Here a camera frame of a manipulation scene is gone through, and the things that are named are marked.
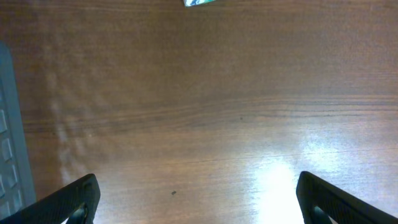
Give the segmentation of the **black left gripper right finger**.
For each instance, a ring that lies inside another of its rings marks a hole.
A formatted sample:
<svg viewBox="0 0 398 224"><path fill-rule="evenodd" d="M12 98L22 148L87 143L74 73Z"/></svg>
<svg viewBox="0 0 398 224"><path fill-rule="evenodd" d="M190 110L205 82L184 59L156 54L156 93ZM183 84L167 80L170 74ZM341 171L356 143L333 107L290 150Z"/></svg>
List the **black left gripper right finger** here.
<svg viewBox="0 0 398 224"><path fill-rule="evenodd" d="M296 196L305 224L397 224L396 217L307 171L300 173Z"/></svg>

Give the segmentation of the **small orange teal box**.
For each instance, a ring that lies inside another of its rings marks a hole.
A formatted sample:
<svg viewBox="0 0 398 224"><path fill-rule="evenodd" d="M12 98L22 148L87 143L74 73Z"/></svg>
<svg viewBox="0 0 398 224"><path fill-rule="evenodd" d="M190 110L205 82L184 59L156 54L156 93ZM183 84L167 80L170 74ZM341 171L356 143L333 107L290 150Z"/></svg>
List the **small orange teal box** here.
<svg viewBox="0 0 398 224"><path fill-rule="evenodd" d="M207 4L215 0L183 0L185 7L193 7L201 4Z"/></svg>

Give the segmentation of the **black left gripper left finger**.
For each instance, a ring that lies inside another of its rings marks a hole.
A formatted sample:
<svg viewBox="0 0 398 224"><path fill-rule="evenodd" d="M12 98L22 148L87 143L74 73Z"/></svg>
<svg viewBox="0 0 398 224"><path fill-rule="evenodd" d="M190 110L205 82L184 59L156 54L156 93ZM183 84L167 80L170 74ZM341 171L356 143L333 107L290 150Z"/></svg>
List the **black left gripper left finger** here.
<svg viewBox="0 0 398 224"><path fill-rule="evenodd" d="M3 224L92 224L100 201L94 174L87 174L42 200L1 220Z"/></svg>

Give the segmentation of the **grey plastic mesh basket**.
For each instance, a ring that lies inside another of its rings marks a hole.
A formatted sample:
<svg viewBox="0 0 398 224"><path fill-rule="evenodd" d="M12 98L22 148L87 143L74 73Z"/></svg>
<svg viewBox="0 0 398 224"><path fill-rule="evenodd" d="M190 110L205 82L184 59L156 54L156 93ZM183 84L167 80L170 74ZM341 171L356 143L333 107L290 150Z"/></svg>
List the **grey plastic mesh basket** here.
<svg viewBox="0 0 398 224"><path fill-rule="evenodd" d="M35 201L12 56L1 42L1 219Z"/></svg>

